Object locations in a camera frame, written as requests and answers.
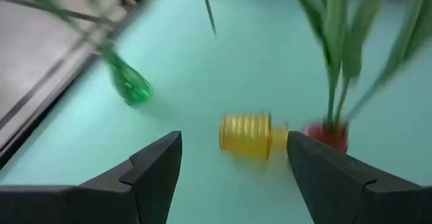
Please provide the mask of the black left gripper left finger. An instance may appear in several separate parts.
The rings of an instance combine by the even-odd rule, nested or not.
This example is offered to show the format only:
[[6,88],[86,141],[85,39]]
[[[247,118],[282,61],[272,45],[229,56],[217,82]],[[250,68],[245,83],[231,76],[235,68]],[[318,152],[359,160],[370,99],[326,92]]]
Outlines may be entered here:
[[1,186],[1,222],[166,223],[181,162],[172,131],[77,186]]

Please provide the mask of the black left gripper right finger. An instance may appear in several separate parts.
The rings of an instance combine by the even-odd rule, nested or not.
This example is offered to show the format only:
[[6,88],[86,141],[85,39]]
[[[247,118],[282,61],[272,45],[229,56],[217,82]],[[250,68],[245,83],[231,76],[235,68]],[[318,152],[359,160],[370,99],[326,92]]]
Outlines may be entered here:
[[287,139],[288,160],[315,223],[431,224],[431,187],[368,165],[304,134]]

